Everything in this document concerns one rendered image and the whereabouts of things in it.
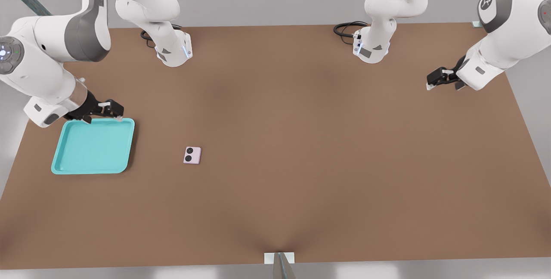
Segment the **pale blue-green tray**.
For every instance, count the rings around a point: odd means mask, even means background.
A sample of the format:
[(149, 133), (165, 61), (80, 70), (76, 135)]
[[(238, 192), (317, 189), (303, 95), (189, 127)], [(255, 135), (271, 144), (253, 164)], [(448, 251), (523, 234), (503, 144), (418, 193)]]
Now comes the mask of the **pale blue-green tray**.
[(135, 122), (95, 118), (63, 124), (51, 164), (56, 175), (118, 174), (129, 162)]

